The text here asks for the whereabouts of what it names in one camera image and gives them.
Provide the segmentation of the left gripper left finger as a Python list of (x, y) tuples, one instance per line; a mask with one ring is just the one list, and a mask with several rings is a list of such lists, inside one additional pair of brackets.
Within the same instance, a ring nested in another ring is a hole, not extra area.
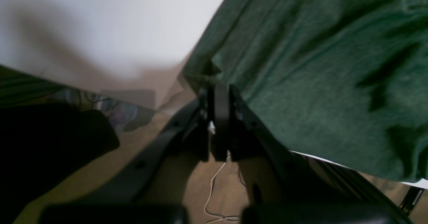
[(182, 201), (188, 180), (209, 160), (213, 90), (179, 110), (158, 136), (98, 189), (44, 210), (40, 224), (188, 224)]

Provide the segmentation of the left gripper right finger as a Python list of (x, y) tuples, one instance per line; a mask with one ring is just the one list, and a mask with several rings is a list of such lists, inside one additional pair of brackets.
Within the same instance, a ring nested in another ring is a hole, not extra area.
[(250, 205), (242, 224), (411, 224), (361, 174), (284, 147), (234, 87), (211, 89), (215, 160), (238, 164)]

